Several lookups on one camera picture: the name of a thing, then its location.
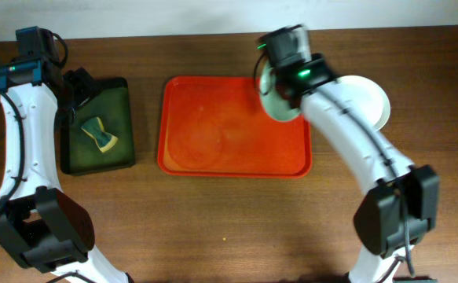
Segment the light green plate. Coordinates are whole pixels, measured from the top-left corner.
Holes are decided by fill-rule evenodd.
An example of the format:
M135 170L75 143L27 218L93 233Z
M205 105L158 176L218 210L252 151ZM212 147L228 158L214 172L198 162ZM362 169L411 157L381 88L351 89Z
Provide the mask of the light green plate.
M270 118L287 123L301 114L298 108L292 108L277 91L277 77L273 74L273 68L268 62L264 64L259 76L257 90L263 110Z

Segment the green yellow sponge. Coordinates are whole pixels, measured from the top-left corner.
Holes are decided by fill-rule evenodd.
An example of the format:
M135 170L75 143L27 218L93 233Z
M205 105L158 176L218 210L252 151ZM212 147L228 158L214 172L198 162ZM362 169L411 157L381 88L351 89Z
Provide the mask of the green yellow sponge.
M106 153L113 148L119 140L115 135L105 130L102 120L97 116L84 122L81 129L94 140L102 153Z

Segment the cream white plate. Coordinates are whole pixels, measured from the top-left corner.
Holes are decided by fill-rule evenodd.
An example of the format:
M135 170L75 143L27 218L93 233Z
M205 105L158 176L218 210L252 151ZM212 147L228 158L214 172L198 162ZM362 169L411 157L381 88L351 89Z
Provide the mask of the cream white plate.
M391 110L383 88L359 75L345 75L337 81L345 89L347 100L359 108L376 130L381 130L389 120Z

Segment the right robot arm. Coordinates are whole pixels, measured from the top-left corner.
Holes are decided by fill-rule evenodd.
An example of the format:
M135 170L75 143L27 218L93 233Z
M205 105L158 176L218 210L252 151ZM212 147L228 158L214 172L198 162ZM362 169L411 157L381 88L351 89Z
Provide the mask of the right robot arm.
M417 282L412 249L435 228L440 179L416 166L381 133L389 99L377 83L337 75L313 53L301 24L261 36L254 87L266 114L279 122L302 116L328 140L357 180L363 200L354 215L361 250L342 282L395 282L406 265Z

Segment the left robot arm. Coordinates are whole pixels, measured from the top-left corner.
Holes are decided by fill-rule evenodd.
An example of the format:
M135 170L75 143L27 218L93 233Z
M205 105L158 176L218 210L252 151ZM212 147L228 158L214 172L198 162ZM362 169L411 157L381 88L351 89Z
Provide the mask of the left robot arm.
M62 190L54 131L101 93L85 69L66 71L68 47L37 26L16 31L19 54L0 66L5 168L0 246L21 268L56 281L128 282L97 248L89 213Z

